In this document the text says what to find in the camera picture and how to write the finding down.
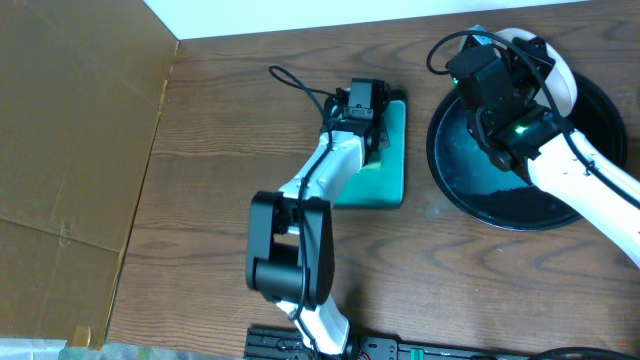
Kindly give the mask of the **white plate with stain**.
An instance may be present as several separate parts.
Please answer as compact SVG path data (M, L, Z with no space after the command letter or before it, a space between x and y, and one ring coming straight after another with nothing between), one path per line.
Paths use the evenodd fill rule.
M537 37L534 33L531 33L524 29L519 28L506 28L494 33L501 38L510 41L515 44L515 38L519 38L525 41L532 40ZM469 42L470 44L475 45L479 42L479 44L496 44L495 40L491 40L485 36L479 35L471 35L463 36L460 44L458 46L458 51L461 52L464 47ZM559 53L549 44L546 43L544 49L547 51L547 55L555 61L555 64L551 68L548 75L543 74L543 70L539 70L542 77L545 79L545 84L547 85L552 98L559 110L559 113L563 117L567 117L574 105L576 104L578 98L578 89L575 77L571 72L568 64L564 61L564 59L559 55ZM542 88L540 88L533 98L538 104L549 107L549 102L546 99Z

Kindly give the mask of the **green yellow sponge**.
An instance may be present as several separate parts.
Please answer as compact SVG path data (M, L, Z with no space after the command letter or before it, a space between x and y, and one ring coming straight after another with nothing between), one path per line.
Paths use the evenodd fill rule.
M373 162L373 163L369 163L369 164L363 166L360 169L360 171L361 172L364 172L364 171L377 171L381 167L382 167L382 163L381 162Z

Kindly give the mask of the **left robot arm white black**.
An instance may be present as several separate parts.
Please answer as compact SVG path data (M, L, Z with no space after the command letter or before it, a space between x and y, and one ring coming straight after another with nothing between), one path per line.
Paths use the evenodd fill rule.
M364 159L362 137L323 134L288 183L251 201L247 286L293 317L303 347L322 355L346 354L350 335L331 295L332 208L394 208L404 198L405 101L391 101L382 122L390 144L372 160Z

